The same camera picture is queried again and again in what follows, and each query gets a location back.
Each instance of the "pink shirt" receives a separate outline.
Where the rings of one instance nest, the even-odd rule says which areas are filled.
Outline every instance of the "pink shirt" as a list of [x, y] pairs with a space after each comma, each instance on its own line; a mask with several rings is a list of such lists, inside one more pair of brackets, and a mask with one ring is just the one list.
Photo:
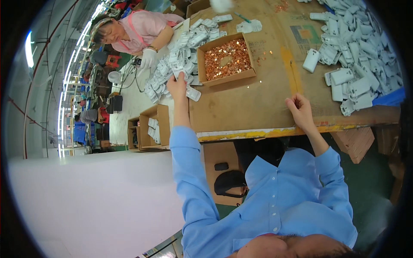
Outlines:
[[142, 37], [143, 42], [146, 45], [140, 41], [133, 28], [131, 28], [128, 21], [129, 16], [126, 16], [125, 18], [120, 19], [119, 23], [123, 26], [131, 40], [121, 40], [112, 43], [112, 47], [119, 52], [128, 54], [139, 52], [147, 45], [150, 45], [161, 31], [171, 22], [178, 24], [184, 20], [176, 14], [163, 14], [160, 12], [140, 11], [130, 15], [132, 16], [131, 23], [133, 28]]

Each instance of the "pen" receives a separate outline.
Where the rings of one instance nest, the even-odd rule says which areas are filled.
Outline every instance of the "pen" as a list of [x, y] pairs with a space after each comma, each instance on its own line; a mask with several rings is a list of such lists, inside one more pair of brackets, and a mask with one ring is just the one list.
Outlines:
[[238, 15], [239, 17], [241, 17], [242, 19], [244, 19], [246, 22], [251, 23], [251, 21], [249, 19], [245, 18], [244, 16], [240, 15], [239, 13], [237, 13], [237, 12], [234, 12], [234, 13], [236, 15]]

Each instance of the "pink apron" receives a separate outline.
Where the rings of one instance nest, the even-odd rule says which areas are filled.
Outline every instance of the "pink apron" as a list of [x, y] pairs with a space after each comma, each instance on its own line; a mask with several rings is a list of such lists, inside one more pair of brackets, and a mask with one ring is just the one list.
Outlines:
[[[132, 14], [133, 14], [134, 12], [139, 12], [139, 11], [148, 12], [147, 10], [136, 10], [136, 11], [132, 11], [132, 13], [131, 13], [130, 15], [128, 15], [128, 23], [129, 23], [129, 26], [132, 28], [133, 32], [135, 32], [135, 34], [136, 34], [136, 36], [138, 37], [139, 41], [140, 41], [145, 47], [147, 47], [147, 46], [149, 46], [149, 44], [146, 44], [146, 43], [143, 41], [143, 38], [137, 33], [137, 31], [135, 30], [135, 27], [133, 27], [133, 24], [132, 24]], [[167, 21], [167, 22], [168, 22], [167, 25], [170, 26], [170, 27], [174, 27], [175, 25], [177, 25], [177, 23], [176, 23], [176, 22], [173, 22], [173, 21]], [[127, 46], [125, 46], [125, 44], [123, 44], [122, 41], [119, 41], [119, 44], [121, 44], [124, 48], [126, 48], [126, 50], [131, 51]]]

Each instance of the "headband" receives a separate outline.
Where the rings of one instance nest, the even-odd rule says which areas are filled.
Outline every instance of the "headband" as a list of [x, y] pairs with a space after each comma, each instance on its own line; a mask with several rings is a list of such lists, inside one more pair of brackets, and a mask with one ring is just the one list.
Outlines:
[[92, 28], [92, 31], [90, 33], [90, 40], [95, 43], [95, 41], [93, 40], [93, 38], [95, 37], [96, 32], [99, 30], [100, 27], [102, 27], [103, 24], [107, 23], [108, 21], [111, 21], [112, 18], [104, 18], [102, 20], [100, 20], [98, 23], [96, 23], [96, 25]]

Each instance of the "green floor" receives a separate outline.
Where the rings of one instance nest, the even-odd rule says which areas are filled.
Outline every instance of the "green floor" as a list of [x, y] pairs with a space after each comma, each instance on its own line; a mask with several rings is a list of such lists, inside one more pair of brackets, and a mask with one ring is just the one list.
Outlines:
[[[329, 133], [324, 139], [341, 156], [344, 180], [349, 186], [350, 203], [353, 206], [353, 223], [358, 231], [355, 245], [357, 250], [368, 250], [386, 226], [392, 205], [388, 200], [394, 177], [387, 164], [388, 157], [377, 151], [377, 141], [359, 164], [353, 164], [350, 157], [341, 152]], [[235, 206], [217, 204], [221, 218], [227, 216]]]

